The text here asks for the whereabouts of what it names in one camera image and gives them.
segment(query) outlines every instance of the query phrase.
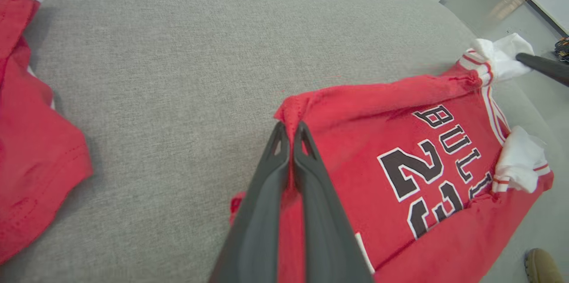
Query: gray couch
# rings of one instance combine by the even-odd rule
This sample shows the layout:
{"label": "gray couch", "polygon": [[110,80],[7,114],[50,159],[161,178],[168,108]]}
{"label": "gray couch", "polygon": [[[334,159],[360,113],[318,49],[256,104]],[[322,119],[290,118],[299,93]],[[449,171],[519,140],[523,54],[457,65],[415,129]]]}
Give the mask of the gray couch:
{"label": "gray couch", "polygon": [[[46,0],[25,37],[95,172],[2,282],[206,281],[285,97],[439,74],[474,38],[429,0]],[[516,84],[495,97],[560,169]],[[487,281],[524,278],[535,231],[520,226]]]}

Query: red fabric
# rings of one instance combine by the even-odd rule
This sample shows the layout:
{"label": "red fabric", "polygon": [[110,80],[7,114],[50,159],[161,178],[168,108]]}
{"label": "red fabric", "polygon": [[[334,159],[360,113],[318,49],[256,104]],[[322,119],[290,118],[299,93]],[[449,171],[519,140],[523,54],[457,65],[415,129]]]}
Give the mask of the red fabric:
{"label": "red fabric", "polygon": [[0,0],[0,264],[34,241],[92,174],[81,131],[51,109],[51,89],[27,71],[22,32],[38,8]]}
{"label": "red fabric", "polygon": [[[490,193],[501,142],[509,130],[498,117],[489,88],[481,85],[476,71],[467,71],[457,62],[441,76],[339,86],[291,96],[276,112],[275,117],[286,125],[291,143],[299,121],[309,126],[352,228],[361,234],[377,282],[478,282],[538,196],[551,188],[552,172],[540,177],[533,194],[513,190]],[[452,121],[433,128],[414,114],[439,105],[451,113]],[[459,142],[464,136],[471,143],[449,154],[440,139],[457,125],[464,133],[447,139],[447,144]],[[405,176],[413,177],[419,190],[400,202],[380,157],[399,148],[424,160],[425,165],[436,166],[433,155],[427,155],[419,146],[425,140],[433,144],[441,160],[441,176],[427,183],[417,172],[402,168]],[[463,170],[472,174],[466,181],[459,174],[457,162],[474,149],[480,157],[464,166]],[[458,212],[438,223],[433,210],[438,204],[442,203],[447,213],[453,211],[451,200],[443,199],[439,189],[445,182],[456,189],[460,206]],[[480,190],[471,200],[470,192],[476,184],[481,184]],[[242,196],[238,194],[233,200],[231,220]],[[287,188],[283,195],[281,283],[305,279],[299,196],[294,188]],[[415,239],[407,219],[411,204],[420,198],[427,207],[425,222],[429,231]]]}

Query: shoe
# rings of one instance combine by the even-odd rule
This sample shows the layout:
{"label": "shoe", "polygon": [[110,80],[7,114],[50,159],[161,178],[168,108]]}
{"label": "shoe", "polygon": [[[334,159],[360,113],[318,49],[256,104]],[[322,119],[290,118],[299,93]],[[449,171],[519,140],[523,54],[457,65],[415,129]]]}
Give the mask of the shoe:
{"label": "shoe", "polygon": [[555,261],[545,250],[531,249],[525,263],[530,283],[563,283]]}

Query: red jersey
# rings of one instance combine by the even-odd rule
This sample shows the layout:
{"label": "red jersey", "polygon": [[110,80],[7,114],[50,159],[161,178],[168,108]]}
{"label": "red jersey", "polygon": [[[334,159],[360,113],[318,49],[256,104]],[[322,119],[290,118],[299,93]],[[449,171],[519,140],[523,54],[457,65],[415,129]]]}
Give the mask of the red jersey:
{"label": "red jersey", "polygon": [[[496,67],[469,50],[441,76],[303,93],[277,111],[291,142],[309,126],[376,281],[478,282],[551,188],[545,158],[530,162],[533,193],[494,178],[510,129],[490,84],[527,70]],[[299,196],[283,196],[281,283],[305,278]]]}
{"label": "red jersey", "polygon": [[22,33],[42,0],[0,0],[0,264],[35,240],[92,174],[85,138],[53,108]]}

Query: basketball jersey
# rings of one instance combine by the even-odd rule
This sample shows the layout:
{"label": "basketball jersey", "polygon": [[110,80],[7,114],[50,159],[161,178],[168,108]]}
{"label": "basketball jersey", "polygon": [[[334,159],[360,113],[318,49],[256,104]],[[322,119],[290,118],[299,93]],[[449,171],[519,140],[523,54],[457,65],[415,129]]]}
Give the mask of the basketball jersey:
{"label": "basketball jersey", "polygon": [[[500,42],[477,47],[441,76],[303,93],[276,113],[291,143],[300,121],[309,127],[378,282],[477,282],[551,187],[553,173],[531,141],[538,154],[522,161],[540,176],[534,191],[496,177],[510,128],[491,84],[529,69],[504,58],[518,51],[502,51]],[[516,139],[529,140],[524,133]],[[290,187],[280,216],[281,283],[304,280],[303,228],[301,198]]]}

